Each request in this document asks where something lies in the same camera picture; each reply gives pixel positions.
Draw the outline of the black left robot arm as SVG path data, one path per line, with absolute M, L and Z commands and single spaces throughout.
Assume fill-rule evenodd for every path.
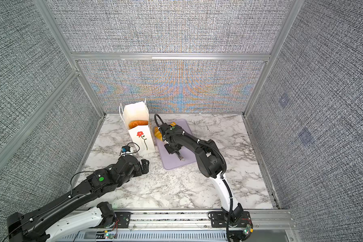
M 16 212 L 7 218 L 10 242 L 46 242 L 52 236 L 46 232 L 53 224 L 72 211 L 106 193 L 114 191 L 131 178 L 147 174 L 149 161 L 139 161 L 133 155 L 119 157 L 117 163 L 98 169 L 70 191 L 29 213 Z

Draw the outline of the orange triangular pastry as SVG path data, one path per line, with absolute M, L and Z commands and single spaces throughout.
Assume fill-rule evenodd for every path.
M 147 126 L 148 125 L 148 121 L 146 120 L 135 120 L 135 121 L 131 121 L 128 125 L 129 129 L 133 129 L 137 126 Z

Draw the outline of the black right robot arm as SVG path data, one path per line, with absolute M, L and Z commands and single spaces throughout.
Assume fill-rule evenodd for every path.
M 243 214 L 242 205 L 234 197 L 226 178 L 227 165 L 223 155 L 213 140 L 201 140 L 187 133 L 181 126 L 171 126 L 166 123 L 158 127 L 164 147 L 169 154 L 179 152 L 186 148 L 193 152 L 199 171 L 209 178 L 221 201 L 221 208 L 225 213 L 225 220 L 231 225 L 238 222 Z

